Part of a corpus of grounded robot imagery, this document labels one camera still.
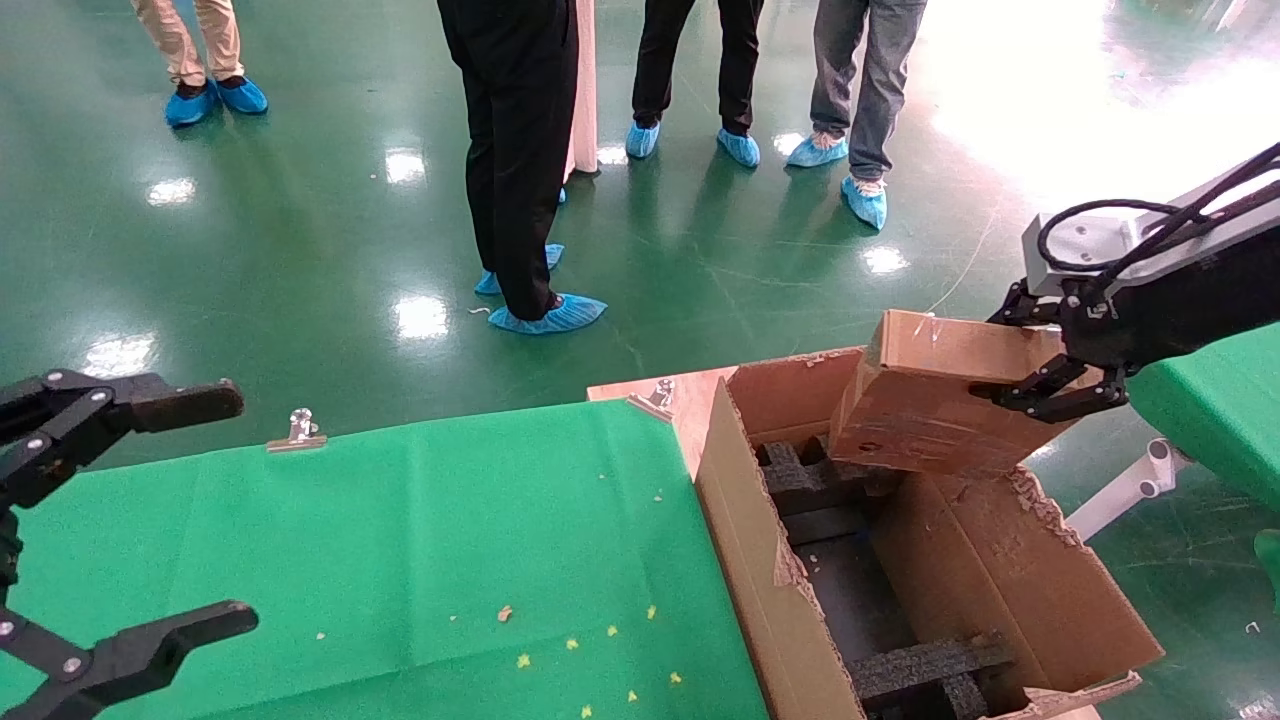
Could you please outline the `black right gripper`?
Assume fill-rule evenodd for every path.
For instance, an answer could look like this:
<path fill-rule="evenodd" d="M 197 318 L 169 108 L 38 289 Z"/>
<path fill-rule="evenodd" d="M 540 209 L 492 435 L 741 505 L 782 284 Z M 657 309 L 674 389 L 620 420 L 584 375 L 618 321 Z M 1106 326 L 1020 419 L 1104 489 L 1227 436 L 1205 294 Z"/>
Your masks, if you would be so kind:
<path fill-rule="evenodd" d="M 1126 373 L 1190 355 L 1220 340 L 1279 319 L 1279 229 L 1192 263 L 1157 281 L 1115 291 L 1101 319 L 1068 310 L 1062 299 L 1011 283 L 988 323 L 1061 328 L 1057 355 L 1012 384 L 973 383 L 969 395 L 1044 424 L 1075 421 L 1128 404 Z M 1069 389 L 1093 366 L 1101 379 Z"/>

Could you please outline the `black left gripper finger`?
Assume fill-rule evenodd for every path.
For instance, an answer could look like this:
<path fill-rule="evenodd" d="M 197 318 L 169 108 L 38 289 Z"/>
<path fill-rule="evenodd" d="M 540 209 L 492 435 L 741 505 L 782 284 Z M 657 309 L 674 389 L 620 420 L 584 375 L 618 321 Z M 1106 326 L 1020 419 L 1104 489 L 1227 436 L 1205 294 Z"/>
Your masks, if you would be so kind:
<path fill-rule="evenodd" d="M 33 509 L 131 433 L 224 421 L 244 411 L 234 382 L 174 387 L 155 373 L 100 379 L 50 370 L 3 388 L 1 505 Z"/>
<path fill-rule="evenodd" d="M 259 626 L 243 602 L 218 602 L 128 626 L 90 648 L 67 641 L 9 607 L 1 650 L 41 671 L 44 682 L 5 719 L 95 719 L 106 708 L 169 687 L 195 650 Z"/>

